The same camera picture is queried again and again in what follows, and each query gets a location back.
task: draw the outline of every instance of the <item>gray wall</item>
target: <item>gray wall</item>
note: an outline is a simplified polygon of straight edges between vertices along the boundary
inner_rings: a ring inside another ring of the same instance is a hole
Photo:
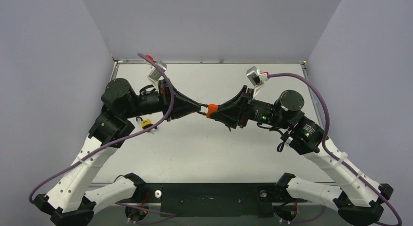
[[[81,148],[113,61],[82,0],[0,0],[0,24],[0,225],[53,225],[28,194]]]
[[[306,60],[340,0],[83,0],[116,59]]]
[[[331,137],[413,225],[413,0],[342,0],[308,60]],[[383,221],[394,223],[389,210]]]

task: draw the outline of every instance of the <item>wire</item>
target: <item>wire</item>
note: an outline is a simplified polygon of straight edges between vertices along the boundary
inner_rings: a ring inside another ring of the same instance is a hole
[[[68,167],[68,168],[66,168],[66,169],[64,169],[64,170],[62,170],[62,171],[54,174],[53,176],[47,178],[46,180],[42,181],[42,182],[41,182],[40,184],[38,184],[38,185],[30,192],[30,194],[29,194],[29,202],[30,202],[31,204],[34,204],[33,195],[36,193],[36,191],[37,191],[40,187],[42,187],[43,185],[45,185],[46,183],[48,183],[49,181],[51,181],[51,180],[55,179],[56,177],[61,176],[61,175],[65,174],[65,173],[67,173],[68,171],[74,169],[75,167],[79,166],[83,161],[86,161],[87,159],[89,159],[90,157],[92,157],[93,155],[95,155],[96,153],[100,152],[101,150],[103,150],[103,149],[105,149],[105,148],[107,148],[107,147],[109,147],[109,146],[111,146],[111,145],[113,145],[113,144],[116,144],[116,143],[118,143],[118,142],[123,142],[123,141],[125,141],[125,140],[127,140],[127,139],[130,139],[130,138],[139,136],[139,135],[141,135],[141,134],[144,134],[144,133],[146,133],[146,132],[154,129],[155,127],[157,127],[158,125],[160,125],[164,120],[166,120],[166,119],[169,117],[169,114],[172,112],[173,104],[175,103],[175,91],[174,91],[174,89],[173,89],[173,85],[172,85],[171,81],[170,81],[169,78],[165,75],[164,70],[163,70],[161,67],[159,67],[157,64],[155,64],[152,60],[150,60],[148,57],[146,57],[146,56],[143,55],[142,53],[138,53],[138,56],[140,56],[141,58],[143,58],[144,60],[146,60],[148,63],[150,63],[153,67],[155,67],[155,68],[159,71],[159,73],[161,74],[161,76],[165,79],[165,81],[167,82],[167,84],[169,85],[170,105],[169,105],[169,108],[168,108],[167,112],[165,113],[165,115],[164,115],[158,122],[156,122],[155,124],[151,125],[150,127],[146,128],[146,129],[144,129],[144,130],[141,130],[141,131],[139,131],[139,132],[136,132],[136,133],[134,133],[134,134],[131,134],[131,135],[129,135],[129,136],[125,136],[125,137],[122,137],[122,138],[119,138],[119,139],[116,139],[116,140],[114,140],[114,141],[112,141],[112,142],[107,143],[107,144],[105,144],[105,145],[97,148],[96,150],[92,151],[91,153],[87,154],[85,157],[83,157],[83,158],[81,159],[81,161],[77,161],[76,163],[72,164],[70,167]]]
[[[142,204],[141,204],[141,207],[143,207],[143,205],[146,203],[146,201],[149,199],[149,193],[148,192],[146,192],[146,198],[145,198],[145,200],[143,200],[143,202],[142,202]]]
[[[277,146],[277,151],[278,152],[281,153],[284,150],[284,144],[285,144],[285,142],[281,142],[281,143],[278,144],[278,146]]]
[[[296,203],[294,204],[294,207],[291,211],[294,211],[294,209],[297,209],[297,205],[298,205],[298,200],[296,200]]]
[[[277,208],[282,208],[283,206],[285,206],[285,205],[287,205],[287,204],[289,204],[289,203],[292,203],[292,202],[293,202],[293,200],[294,200],[294,198],[291,198],[291,199],[290,199],[290,201],[285,202],[285,203],[283,203],[283,204],[279,205]]]
[[[320,104],[323,108],[324,111],[324,116],[325,116],[325,130],[324,130],[324,135],[323,138],[321,140],[321,144],[323,149],[325,150],[325,152],[327,154],[329,154],[329,156],[331,156],[332,158],[334,158],[336,161],[340,160],[339,157],[337,157],[335,154],[333,154],[331,151],[328,150],[325,142],[327,140],[327,134],[328,131],[330,130],[330,114],[328,112],[327,109],[327,104],[324,101],[324,98],[321,96],[321,93],[317,90],[317,88],[307,79],[305,79],[304,77],[297,75],[297,74],[291,74],[291,73],[281,73],[281,74],[269,74],[268,78],[273,78],[273,77],[280,77],[280,76],[290,76],[290,77],[294,77],[302,82],[304,82],[313,92],[314,94],[317,96],[317,98],[320,101]],[[348,163],[346,163],[345,161],[342,162],[342,164],[348,169],[350,170],[350,172],[352,174],[354,174],[355,176],[359,176],[358,175],[358,171],[356,171],[353,167],[351,167]],[[396,211],[396,209],[392,206],[392,204],[381,194],[377,191],[376,188],[374,188],[366,179],[364,179],[362,177],[362,175],[360,175],[358,177],[366,186],[368,186],[381,200],[383,200],[383,202],[390,208],[390,210],[393,212],[394,216],[397,219],[397,224],[396,225],[388,225],[388,224],[384,224],[381,222],[377,222],[376,224],[381,225],[381,226],[401,226],[402,220],[400,215],[398,214],[398,212]]]
[[[115,180],[114,180],[113,182],[115,183],[116,180],[117,180],[119,177],[121,177],[121,176],[125,177],[124,175],[119,175],[119,176],[117,176],[117,177],[115,178]]]
[[[139,221],[136,222],[136,223],[139,224],[139,225],[153,225],[153,224],[157,224],[157,223],[159,223],[159,222],[163,222],[163,221],[166,221],[166,220],[169,220],[169,219],[172,219],[172,218],[176,217],[176,215],[173,214],[173,213],[161,212],[161,211],[153,210],[153,209],[146,209],[146,208],[143,208],[143,207],[132,206],[132,205],[124,204],[124,203],[115,203],[115,204],[116,204],[116,205],[119,205],[119,206],[134,208],[134,209],[136,209],[136,210],[144,210],[144,211],[151,212],[151,213],[155,213],[155,214],[168,215],[168,216],[169,216],[169,217],[167,217],[167,218],[160,219],[160,220],[156,220],[156,221],[152,221],[152,222],[139,222]],[[129,214],[128,218],[131,218],[131,216],[133,216],[133,215],[136,214],[137,212],[138,212],[138,211],[132,212],[131,214]]]
[[[307,219],[307,220],[294,220],[294,221],[287,221],[287,220],[283,220],[276,212],[274,212],[274,215],[276,215],[280,221],[284,222],[284,223],[288,223],[288,224],[302,224],[302,223],[308,223],[308,222],[312,222],[317,220],[318,218],[320,218],[327,210],[327,207],[323,207],[323,210],[320,212],[320,214],[318,214],[317,216],[315,216],[314,218],[311,219]]]
[[[155,91],[156,91],[156,89],[155,89],[155,87],[154,87],[153,85],[147,85],[147,86],[143,87],[142,89],[140,89],[140,90],[139,90],[139,93],[140,93],[140,94],[145,93],[146,90],[147,90],[147,89],[150,89],[150,88],[153,88],[150,92],[155,92]]]
[[[265,130],[269,130],[271,128],[271,127],[262,126],[261,122],[257,122],[257,126],[258,128],[265,129]]]

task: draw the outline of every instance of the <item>black cable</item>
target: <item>black cable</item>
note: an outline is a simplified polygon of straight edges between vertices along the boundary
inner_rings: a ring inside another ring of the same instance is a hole
[[[281,153],[284,150],[284,144],[285,144],[285,142],[281,142],[281,143],[278,144],[278,146],[277,146],[277,151],[278,152]]]
[[[115,178],[115,180],[114,180],[113,182],[116,182],[116,180],[117,180],[119,177],[121,177],[121,176],[125,177],[124,175],[119,175],[119,176],[117,176],[117,177]]]
[[[287,204],[289,204],[289,203],[292,203],[294,200],[295,200],[295,199],[292,198],[292,199],[290,199],[288,202],[285,202],[285,203],[279,205],[278,208],[281,208],[281,207],[283,207],[283,206],[285,206],[285,205],[287,205]]]
[[[258,126],[258,128],[265,129],[265,130],[269,130],[271,128],[271,127],[262,126],[261,122],[257,122],[257,126]]]
[[[280,109],[280,111],[278,112],[278,115],[280,115],[280,116],[278,117],[278,120],[277,120],[277,122],[275,122],[275,125],[274,125],[274,126],[278,126],[279,123],[281,122],[281,120],[282,120],[282,112],[283,112],[283,109]]]
[[[143,87],[142,89],[139,90],[139,93],[142,94],[142,92],[146,92],[147,89],[153,88],[150,92],[156,91],[155,87],[153,85],[147,85]]]
[[[257,122],[257,126],[258,126],[258,128],[261,128],[261,129],[266,129],[266,130],[272,129],[272,127],[262,126],[262,123],[261,123],[261,122]],[[284,136],[284,133],[283,133],[281,130],[279,130],[279,129],[273,129],[273,130],[271,130],[271,131],[277,131],[281,136]]]

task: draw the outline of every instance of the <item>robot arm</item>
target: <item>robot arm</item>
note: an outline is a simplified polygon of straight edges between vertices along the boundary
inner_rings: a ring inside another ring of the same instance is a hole
[[[120,200],[131,198],[136,188],[145,184],[139,176],[130,173],[115,183],[105,187],[86,191],[100,168],[108,158],[119,149],[123,142],[118,142],[98,151],[98,149],[119,138],[128,136],[134,125],[128,118],[163,112],[165,115],[174,93],[172,111],[167,120],[181,118],[201,109],[201,104],[187,98],[170,85],[165,79],[150,72],[153,88],[157,91],[143,90],[137,95],[129,82],[118,78],[111,81],[102,95],[104,106],[102,113],[89,130],[85,143],[72,165],[80,164],[63,175],[60,181],[46,194],[39,194],[33,203],[51,216],[57,226],[86,225],[93,215],[105,207]]]
[[[237,126],[244,128],[248,120],[257,122],[261,128],[262,124],[269,125],[266,129],[282,134],[283,143],[280,145],[285,144],[311,160],[338,185],[314,183],[285,173],[276,184],[278,189],[284,190],[291,198],[309,200],[336,210],[344,220],[354,226],[376,223],[383,213],[383,201],[359,177],[364,178],[387,200],[391,197],[393,188],[388,184],[379,184],[365,175],[348,160],[345,152],[339,151],[330,138],[325,142],[326,147],[339,159],[334,159],[325,151],[322,146],[324,130],[304,116],[301,111],[304,100],[298,92],[284,91],[274,104],[254,100],[257,95],[254,91],[261,89],[263,82],[268,79],[267,74],[262,74],[253,67],[246,75],[255,88],[243,86],[228,102],[221,105],[210,104],[207,117],[233,129]],[[282,133],[279,129],[286,129],[286,132]],[[357,170],[357,175],[344,166],[344,163]]]

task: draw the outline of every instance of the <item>purple cable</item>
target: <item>purple cable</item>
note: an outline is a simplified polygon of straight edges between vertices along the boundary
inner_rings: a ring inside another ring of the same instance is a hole
[[[155,221],[152,221],[152,222],[140,222],[140,221],[137,221],[136,223],[137,223],[138,225],[153,225],[153,224],[157,224],[157,223],[160,223],[160,222],[163,222],[163,221],[172,219],[172,218],[174,218],[174,217],[176,216],[175,214],[172,214],[172,213],[161,212],[161,211],[152,210],[152,209],[146,209],[146,208],[143,208],[143,207],[132,206],[132,205],[124,204],[124,203],[115,203],[115,204],[116,204],[116,205],[120,205],[120,206],[124,206],[124,207],[131,207],[131,208],[134,208],[134,209],[137,209],[137,210],[144,210],[144,211],[151,212],[151,213],[155,213],[155,214],[169,215],[169,217],[167,217],[167,218],[160,219],[160,220],[155,220]],[[137,212],[138,212],[138,211],[132,212],[131,214],[129,214],[128,218],[130,219],[130,218],[131,218],[134,214],[136,214]]]
[[[324,110],[324,115],[325,115],[325,132],[324,132],[324,136],[322,138],[321,144],[323,146],[323,149],[325,150],[325,152],[327,152],[327,154],[329,154],[332,158],[334,158],[335,160],[340,160],[340,158],[338,158],[336,155],[334,155],[333,153],[331,153],[331,151],[328,150],[325,141],[327,139],[327,134],[328,131],[330,129],[330,114],[328,113],[328,109],[327,109],[327,104],[324,101],[324,98],[321,96],[320,92],[317,90],[317,88],[307,79],[305,79],[304,77],[297,75],[297,74],[291,74],[291,73],[282,73],[282,74],[269,74],[268,78],[273,78],[273,77],[279,77],[279,76],[290,76],[290,77],[294,77],[297,78],[298,80],[304,82],[308,87],[310,87],[310,89],[316,94],[317,98],[320,101],[320,104]],[[356,170],[354,170],[354,168],[352,168],[349,164],[347,164],[346,162],[342,162],[342,164],[348,168],[348,170],[350,170],[355,176],[358,175],[358,172]],[[390,210],[393,212],[394,216],[397,218],[397,224],[396,225],[388,225],[388,224],[384,224],[384,223],[380,223],[377,222],[376,224],[381,225],[381,226],[401,226],[402,220],[400,215],[397,213],[396,209],[392,206],[392,204],[381,194],[377,191],[377,189],[375,189],[368,181],[366,181],[363,177],[359,176],[359,179],[365,184],[367,185],[375,194],[377,194],[377,196],[383,200],[383,202],[390,208]]]
[[[141,134],[143,134],[143,133],[146,133],[146,132],[150,131],[151,129],[153,129],[153,128],[157,127],[158,125],[160,125],[164,120],[166,120],[166,119],[168,118],[169,114],[171,113],[173,104],[174,104],[174,102],[175,102],[175,91],[173,90],[173,85],[172,85],[172,83],[170,82],[170,80],[168,79],[168,77],[165,75],[164,69],[162,69],[161,67],[159,67],[157,64],[155,64],[151,59],[149,59],[148,57],[146,57],[144,54],[138,53],[138,56],[140,56],[141,58],[143,58],[144,60],[146,60],[147,62],[149,62],[153,67],[155,67],[155,68],[159,71],[159,73],[162,75],[162,77],[165,79],[165,81],[167,82],[167,84],[169,85],[170,105],[169,105],[169,108],[168,108],[167,112],[165,113],[165,115],[164,115],[158,122],[156,122],[156,123],[153,124],[152,126],[146,128],[146,129],[144,129],[144,130],[141,130],[141,131],[139,131],[139,132],[136,132],[136,133],[134,133],[134,134],[131,134],[131,135],[129,135],[129,136],[125,136],[125,137],[116,139],[116,140],[114,140],[114,141],[112,141],[112,142],[109,142],[109,143],[107,143],[107,144],[99,147],[98,149],[94,150],[93,152],[91,152],[90,154],[86,155],[85,157],[83,157],[83,158],[82,158],[82,161],[86,161],[86,160],[89,159],[91,156],[95,155],[95,154],[98,153],[99,151],[101,151],[101,150],[103,150],[103,149],[105,149],[105,148],[107,148],[107,147],[109,147],[109,146],[111,146],[111,145],[113,145],[113,144],[116,144],[116,143],[118,143],[118,142],[123,142],[123,141],[125,141],[125,140],[127,140],[127,139],[136,137],[136,136],[138,136],[138,135],[141,135]],[[81,162],[80,162],[80,161],[77,161],[76,163],[72,164],[70,167],[66,168],[65,170],[60,171],[60,172],[56,173],[55,175],[53,175],[53,176],[47,178],[46,180],[42,181],[40,184],[38,184],[38,185],[30,192],[29,202],[30,202],[31,204],[34,204],[34,202],[33,202],[33,195],[35,194],[35,192],[36,192],[40,187],[42,187],[43,185],[45,185],[45,184],[48,183],[49,181],[55,179],[56,177],[61,176],[61,175],[65,174],[65,173],[67,173],[68,171],[74,169],[75,167],[77,167],[77,166],[80,165],[80,164],[81,164]]]
[[[318,218],[320,218],[320,217],[326,212],[326,210],[327,210],[327,207],[324,207],[323,210],[320,212],[320,214],[318,214],[316,217],[311,218],[311,219],[308,219],[308,220],[287,221],[287,220],[283,220],[277,213],[274,212],[274,214],[275,214],[279,219],[281,219],[284,223],[290,222],[290,224],[301,224],[301,223],[308,223],[308,222],[317,220]]]

